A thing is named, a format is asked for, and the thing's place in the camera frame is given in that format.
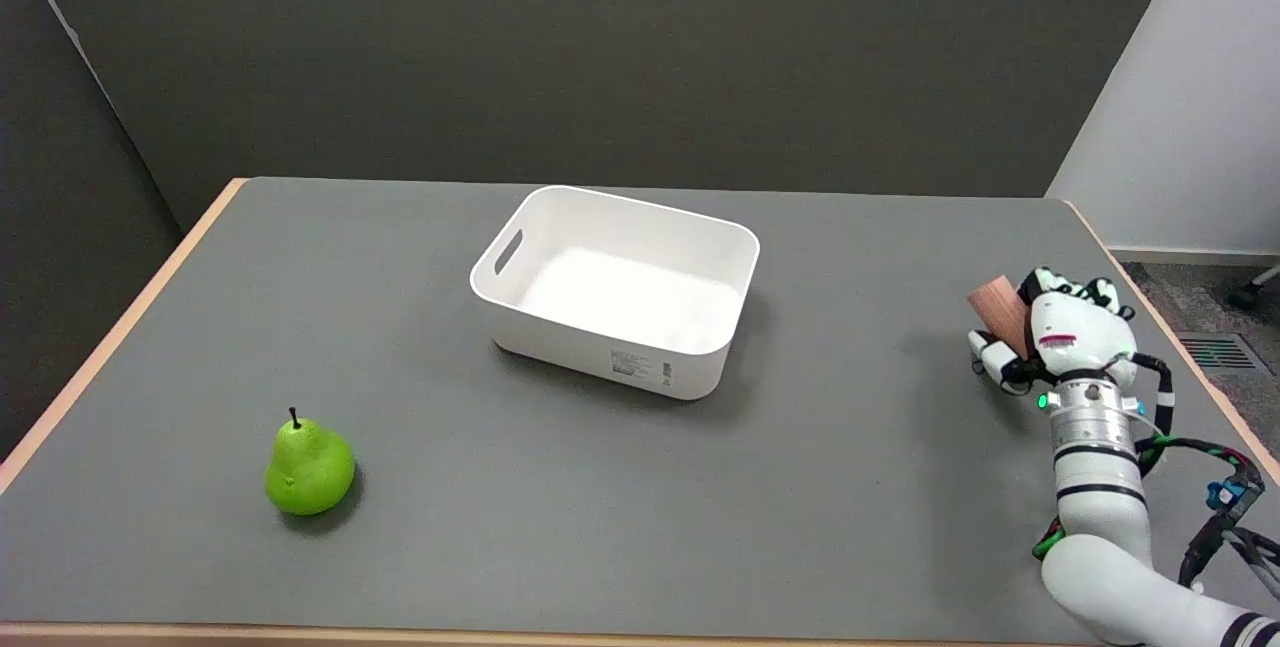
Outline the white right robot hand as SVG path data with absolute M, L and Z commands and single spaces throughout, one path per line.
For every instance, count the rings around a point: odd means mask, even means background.
M 1007 393 L 1080 377 L 1128 389 L 1137 378 L 1128 360 L 1137 354 L 1135 313 L 1112 281 L 1075 282 L 1039 266 L 1019 286 L 1000 277 L 966 300 L 983 324 L 968 334 L 974 372 Z

